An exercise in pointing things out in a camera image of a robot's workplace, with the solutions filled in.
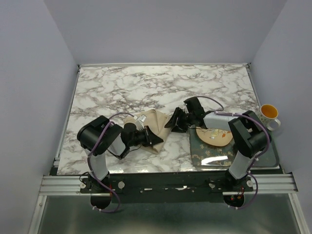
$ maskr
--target orange liquid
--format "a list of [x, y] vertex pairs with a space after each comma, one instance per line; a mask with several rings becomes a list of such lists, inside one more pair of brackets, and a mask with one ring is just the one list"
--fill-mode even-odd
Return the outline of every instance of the orange liquid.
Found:
[[276, 118], [278, 116], [277, 109], [271, 105], [263, 105], [261, 107], [261, 112], [267, 118]]

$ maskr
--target wooden plate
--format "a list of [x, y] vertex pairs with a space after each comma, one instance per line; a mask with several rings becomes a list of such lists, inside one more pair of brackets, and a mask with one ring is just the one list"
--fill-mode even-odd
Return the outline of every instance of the wooden plate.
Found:
[[226, 146], [233, 139], [231, 132], [221, 129], [196, 128], [196, 133], [203, 142], [218, 147]]

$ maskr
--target screw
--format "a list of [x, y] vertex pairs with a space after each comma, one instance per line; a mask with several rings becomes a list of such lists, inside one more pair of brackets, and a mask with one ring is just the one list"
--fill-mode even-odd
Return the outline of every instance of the screw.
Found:
[[123, 181], [120, 181], [120, 182], [118, 183], [118, 187], [119, 187], [120, 189], [123, 189], [123, 188], [125, 187], [125, 183], [124, 183]]
[[254, 185], [254, 183], [251, 180], [248, 180], [246, 184], [250, 188]]
[[84, 183], [80, 183], [80, 188], [84, 189], [86, 187], [86, 185]]

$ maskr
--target metal frame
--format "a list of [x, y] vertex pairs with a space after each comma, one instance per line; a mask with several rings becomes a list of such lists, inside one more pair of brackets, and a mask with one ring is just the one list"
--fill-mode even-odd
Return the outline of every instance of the metal frame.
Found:
[[[255, 175], [259, 184], [259, 194], [293, 194], [298, 189], [292, 174]], [[104, 194], [81, 194], [79, 176], [44, 176], [39, 190], [39, 196], [109, 196]], [[237, 192], [226, 192], [223, 195], [235, 195]]]
[[47, 200], [47, 196], [43, 196], [43, 195], [38, 196], [33, 218], [31, 220], [30, 227], [28, 230], [28, 234], [38, 233], [46, 200]]
[[67, 125], [68, 125], [68, 121], [69, 121], [69, 115], [70, 115], [70, 111], [72, 109], [72, 105], [73, 105], [73, 101], [74, 101], [74, 96], [75, 96], [75, 92], [76, 92], [76, 87], [77, 87], [77, 83], [78, 83], [78, 78], [79, 78], [79, 74], [80, 74], [80, 65], [78, 65], [78, 71], [77, 71], [77, 76], [76, 76], [76, 82], [75, 82], [75, 86], [74, 86], [74, 90], [70, 99], [70, 105], [69, 108], [67, 110], [67, 114], [66, 114], [66, 119], [65, 119], [65, 123], [63, 126], [63, 130], [62, 130], [62, 135], [60, 137], [59, 143], [58, 143], [58, 149], [55, 155], [55, 158], [59, 158], [60, 152], [62, 150], [62, 146], [63, 146], [63, 142], [64, 142], [64, 137], [65, 137], [65, 133], [66, 133], [66, 129], [67, 129]]
[[156, 63], [98, 63], [98, 64], [82, 64], [80, 67], [130, 67], [130, 66], [195, 66], [195, 65], [248, 65], [247, 63], [165, 63], [165, 62], [156, 62]]
[[302, 234], [310, 234], [310, 230], [307, 225], [304, 214], [302, 212], [297, 194], [288, 194], [288, 195], [289, 195], [289, 200], [291, 201], [291, 204], [292, 204], [292, 209], [296, 217], [300, 232]]
[[[69, 120], [70, 110], [73, 104], [74, 95], [76, 91], [76, 86], [80, 74], [81, 67], [111, 67], [111, 66], [138, 66], [138, 65], [211, 65], [213, 63], [108, 63], [108, 64], [86, 64], [79, 65], [76, 84], [71, 97], [71, 104], [67, 111], [66, 121], [64, 123], [62, 135], [58, 144], [58, 150], [55, 156], [54, 167], [59, 165], [59, 156], [61, 148], [63, 145], [64, 136], [66, 133], [66, 128]], [[249, 79], [251, 81], [253, 91], [255, 93], [258, 104], [260, 101], [258, 94], [254, 87], [254, 82], [251, 77], [249, 64], [243, 63], [245, 65]], [[295, 180], [291, 174], [275, 174], [275, 175], [255, 175], [259, 184], [259, 194], [289, 194], [292, 208], [302, 234], [310, 234], [307, 223], [305, 221], [304, 215], [301, 210], [300, 203], [298, 201], [296, 193], [298, 192]], [[226, 192], [224, 195], [235, 195], [237, 192]], [[40, 222], [43, 217], [45, 203], [48, 196], [73, 196], [73, 195], [83, 195], [83, 196], [109, 196], [109, 193], [104, 194], [81, 194], [80, 193], [80, 181], [79, 176], [44, 176], [42, 179], [39, 196], [35, 206], [35, 211], [29, 228], [29, 234], [36, 234], [39, 231]]]

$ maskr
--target cup handle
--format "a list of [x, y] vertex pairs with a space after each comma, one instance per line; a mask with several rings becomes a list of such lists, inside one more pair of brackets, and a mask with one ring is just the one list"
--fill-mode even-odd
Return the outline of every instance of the cup handle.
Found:
[[[277, 127], [276, 128], [272, 128], [270, 126], [270, 123], [275, 121], [277, 123]], [[279, 121], [277, 118], [275, 118], [274, 120], [272, 120], [270, 123], [267, 124], [267, 128], [270, 130], [270, 131], [274, 131], [276, 129], [278, 129], [280, 126], [281, 126], [281, 121]]]

